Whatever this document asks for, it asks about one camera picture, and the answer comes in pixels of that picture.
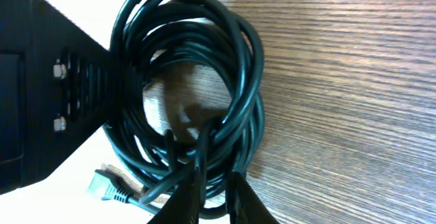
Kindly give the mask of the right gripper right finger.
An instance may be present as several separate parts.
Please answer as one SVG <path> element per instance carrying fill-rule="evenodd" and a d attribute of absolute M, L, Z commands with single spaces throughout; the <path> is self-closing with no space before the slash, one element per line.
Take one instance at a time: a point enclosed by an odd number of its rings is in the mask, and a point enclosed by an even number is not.
<path fill-rule="evenodd" d="M 202 169 L 194 167 L 151 223 L 198 223 L 204 206 Z M 226 183 L 224 212 L 230 224 L 278 224 L 240 172 L 230 172 Z"/>

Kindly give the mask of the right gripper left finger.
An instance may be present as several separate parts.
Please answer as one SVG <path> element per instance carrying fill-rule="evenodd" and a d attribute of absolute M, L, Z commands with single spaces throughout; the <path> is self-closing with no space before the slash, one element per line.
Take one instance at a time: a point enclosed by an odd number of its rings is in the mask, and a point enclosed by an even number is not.
<path fill-rule="evenodd" d="M 1 0 L 1 192 L 46 179 L 139 96 L 138 75 L 45 0 Z"/>

